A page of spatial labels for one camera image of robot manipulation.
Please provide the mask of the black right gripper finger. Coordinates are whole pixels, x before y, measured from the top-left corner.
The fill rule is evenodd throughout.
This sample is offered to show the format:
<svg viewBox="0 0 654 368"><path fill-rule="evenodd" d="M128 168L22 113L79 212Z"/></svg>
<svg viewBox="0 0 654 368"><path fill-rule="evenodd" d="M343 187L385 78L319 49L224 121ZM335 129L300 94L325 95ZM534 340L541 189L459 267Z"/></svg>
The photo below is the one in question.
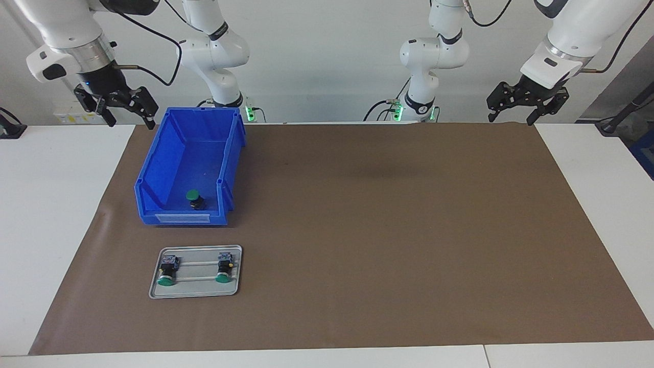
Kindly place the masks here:
<svg viewBox="0 0 654 368"><path fill-rule="evenodd" d="M107 102L104 100L103 96L96 99L95 96L85 90L84 87L75 87L74 96L77 98L85 112L95 113L100 116L109 127L115 126L116 118L112 112L108 110Z"/></svg>
<svg viewBox="0 0 654 368"><path fill-rule="evenodd" d="M125 108L129 112L137 114L144 122L148 130L154 130L156 126L156 113L159 106L146 87L139 87L129 91L129 103Z"/></svg>

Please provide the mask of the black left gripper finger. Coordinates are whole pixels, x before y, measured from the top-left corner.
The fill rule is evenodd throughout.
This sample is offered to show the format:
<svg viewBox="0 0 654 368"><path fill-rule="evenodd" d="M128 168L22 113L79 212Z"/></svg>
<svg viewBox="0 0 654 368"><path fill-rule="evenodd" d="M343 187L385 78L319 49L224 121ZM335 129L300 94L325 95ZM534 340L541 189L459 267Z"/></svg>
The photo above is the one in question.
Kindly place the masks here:
<svg viewBox="0 0 654 368"><path fill-rule="evenodd" d="M549 99L545 98L530 98L530 102L533 102L535 110L531 112L530 115L526 118L526 123L528 126L532 126L537 119L545 115L554 115L557 114L563 105L567 102L570 95L567 88L560 88L556 93Z"/></svg>
<svg viewBox="0 0 654 368"><path fill-rule="evenodd" d="M500 112L516 107L516 88L507 82L500 82L486 98L489 109L488 121L493 123Z"/></svg>

